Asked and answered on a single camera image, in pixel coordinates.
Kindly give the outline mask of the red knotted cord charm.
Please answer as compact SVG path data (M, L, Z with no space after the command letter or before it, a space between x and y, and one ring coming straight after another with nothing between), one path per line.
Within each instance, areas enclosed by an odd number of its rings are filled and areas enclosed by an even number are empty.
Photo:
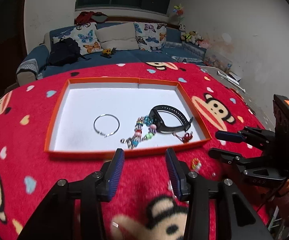
M172 133L172 135L175 136L176 138L178 138L184 144L188 143L193 138L192 132L190 132L190 133L186 132L183 136L180 136L177 133Z

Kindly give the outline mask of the thin silver bangle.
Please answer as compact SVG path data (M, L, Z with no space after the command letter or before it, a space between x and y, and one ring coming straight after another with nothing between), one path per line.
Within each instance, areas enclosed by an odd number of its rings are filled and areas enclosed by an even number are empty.
M101 114L93 122L94 131L105 138L116 134L119 128L119 119L112 114Z

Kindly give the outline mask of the orange box lid tray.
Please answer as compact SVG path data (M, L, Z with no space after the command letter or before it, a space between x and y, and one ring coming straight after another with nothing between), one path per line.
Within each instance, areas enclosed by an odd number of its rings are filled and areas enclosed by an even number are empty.
M134 134L139 117L157 105L169 105L188 119L193 117L189 132L193 138L182 143L172 134L157 133L130 149L121 139ZM118 132L102 137L93 129L101 114L119 119ZM46 133L44 150L53 158L109 159L118 148L125 156L162 154L169 147L184 151L203 146L211 140L204 121L182 85L174 81L130 77L85 77L65 81L53 109Z

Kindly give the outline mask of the black smart band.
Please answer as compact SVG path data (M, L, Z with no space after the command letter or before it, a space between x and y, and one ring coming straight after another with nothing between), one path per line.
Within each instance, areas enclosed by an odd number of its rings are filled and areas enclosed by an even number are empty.
M180 110L169 105L157 105L149 113L157 131L163 134L171 134L188 131L193 117L188 119Z

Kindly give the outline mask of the plush toy pile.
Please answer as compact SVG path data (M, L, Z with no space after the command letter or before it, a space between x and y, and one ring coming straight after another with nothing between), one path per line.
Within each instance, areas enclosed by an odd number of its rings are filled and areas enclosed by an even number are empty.
M180 39L186 43L191 43L199 48L209 49L211 44L208 40L205 40L197 31L186 31L184 24L179 25Z

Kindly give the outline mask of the right butterfly pillow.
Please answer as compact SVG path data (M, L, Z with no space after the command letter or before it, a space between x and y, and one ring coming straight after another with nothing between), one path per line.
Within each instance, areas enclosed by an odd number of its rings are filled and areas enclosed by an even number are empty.
M166 44L167 28L165 23L134 22L136 41L140 50L161 50Z

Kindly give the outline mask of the butterfly pillow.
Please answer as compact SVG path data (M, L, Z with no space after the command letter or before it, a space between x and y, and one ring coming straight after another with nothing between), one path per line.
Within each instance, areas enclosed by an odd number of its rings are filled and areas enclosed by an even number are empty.
M97 24L87 23L69 27L67 30L61 31L59 34L52 37L53 44L57 42L72 38L80 47L81 55L101 52L103 49L96 36Z
M161 50L166 44L167 28L165 23L134 22L136 41L140 50Z

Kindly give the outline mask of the colourful pinwheel toy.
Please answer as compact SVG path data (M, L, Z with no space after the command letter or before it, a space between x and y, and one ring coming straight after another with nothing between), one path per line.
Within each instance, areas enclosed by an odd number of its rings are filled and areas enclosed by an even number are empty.
M184 19L184 7L181 4L175 5L173 7L173 12L177 15L177 17L178 17L178 25L180 25L181 22Z

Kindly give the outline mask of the black backpack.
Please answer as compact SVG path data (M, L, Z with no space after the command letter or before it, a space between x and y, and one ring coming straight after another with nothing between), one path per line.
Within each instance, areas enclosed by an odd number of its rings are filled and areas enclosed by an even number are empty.
M49 54L48 66L63 67L66 64L73 64L79 59L89 61L85 56L80 53L80 46L77 41L72 38L62 39L55 43Z

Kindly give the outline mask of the yellow toy truck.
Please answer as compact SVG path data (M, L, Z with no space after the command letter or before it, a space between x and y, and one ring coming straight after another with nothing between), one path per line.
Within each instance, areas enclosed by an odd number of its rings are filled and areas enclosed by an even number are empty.
M107 59L110 59L112 57L112 55L115 55L115 53L116 53L116 48L103 49L101 56L105 57Z

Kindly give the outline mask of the plain beige pillow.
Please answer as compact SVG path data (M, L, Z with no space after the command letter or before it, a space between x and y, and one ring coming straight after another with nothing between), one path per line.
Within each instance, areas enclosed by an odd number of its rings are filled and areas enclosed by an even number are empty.
M132 22L100 28L96 30L95 33L102 49L139 49L136 40L135 27Z

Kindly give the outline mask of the left butterfly pillow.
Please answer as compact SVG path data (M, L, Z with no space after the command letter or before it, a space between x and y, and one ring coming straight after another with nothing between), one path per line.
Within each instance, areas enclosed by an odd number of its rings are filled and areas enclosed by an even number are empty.
M97 24L87 23L69 27L67 30L61 31L59 34L52 37L53 44L57 42L72 38L80 47L81 55L101 52L103 49L96 36Z

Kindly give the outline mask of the red clothes pile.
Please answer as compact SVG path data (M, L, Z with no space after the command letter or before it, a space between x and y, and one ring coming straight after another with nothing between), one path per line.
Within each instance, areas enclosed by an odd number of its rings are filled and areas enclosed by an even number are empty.
M82 11L74 20L75 25L83 25L91 22L103 23L108 16L102 12Z

